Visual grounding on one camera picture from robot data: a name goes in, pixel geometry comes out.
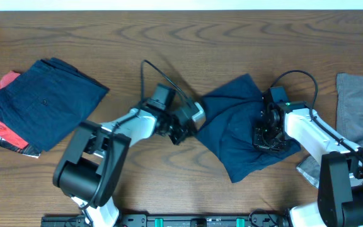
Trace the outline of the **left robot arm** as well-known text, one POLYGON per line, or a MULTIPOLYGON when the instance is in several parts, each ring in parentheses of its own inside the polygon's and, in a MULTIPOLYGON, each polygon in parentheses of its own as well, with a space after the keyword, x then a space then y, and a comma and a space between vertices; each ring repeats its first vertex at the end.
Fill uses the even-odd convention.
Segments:
POLYGON ((175 111, 170 101, 147 98, 121 118, 96 124, 82 122, 53 174, 53 184, 70 197, 83 217, 64 226, 115 226, 120 214, 112 194, 131 146, 154 134, 167 135, 175 145, 197 131, 205 118, 200 103, 188 99, 175 111))

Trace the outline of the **grey shorts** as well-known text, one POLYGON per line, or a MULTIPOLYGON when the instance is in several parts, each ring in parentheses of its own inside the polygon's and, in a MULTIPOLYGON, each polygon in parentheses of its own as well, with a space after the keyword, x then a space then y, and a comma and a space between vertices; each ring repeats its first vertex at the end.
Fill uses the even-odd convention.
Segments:
POLYGON ((363 76, 338 73, 336 131, 363 147, 363 76))

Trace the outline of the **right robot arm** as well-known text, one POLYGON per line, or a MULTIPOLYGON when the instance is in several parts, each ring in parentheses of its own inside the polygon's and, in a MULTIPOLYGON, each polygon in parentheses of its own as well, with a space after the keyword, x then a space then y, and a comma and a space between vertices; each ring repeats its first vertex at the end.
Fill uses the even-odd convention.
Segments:
POLYGON ((300 144, 320 165, 316 202, 289 211, 293 226, 363 226, 363 147, 318 118, 306 102, 268 102, 253 145, 271 154, 300 144))

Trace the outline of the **navy blue shorts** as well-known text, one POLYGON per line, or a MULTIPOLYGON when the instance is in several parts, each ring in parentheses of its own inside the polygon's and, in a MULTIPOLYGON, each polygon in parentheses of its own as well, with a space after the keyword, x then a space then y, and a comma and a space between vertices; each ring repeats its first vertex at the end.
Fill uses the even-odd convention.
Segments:
POLYGON ((262 92, 244 74, 202 96, 206 121, 196 138, 224 165, 232 183, 250 173, 280 162, 301 150, 290 141, 286 151, 266 153, 253 146, 255 124, 262 121, 262 92))

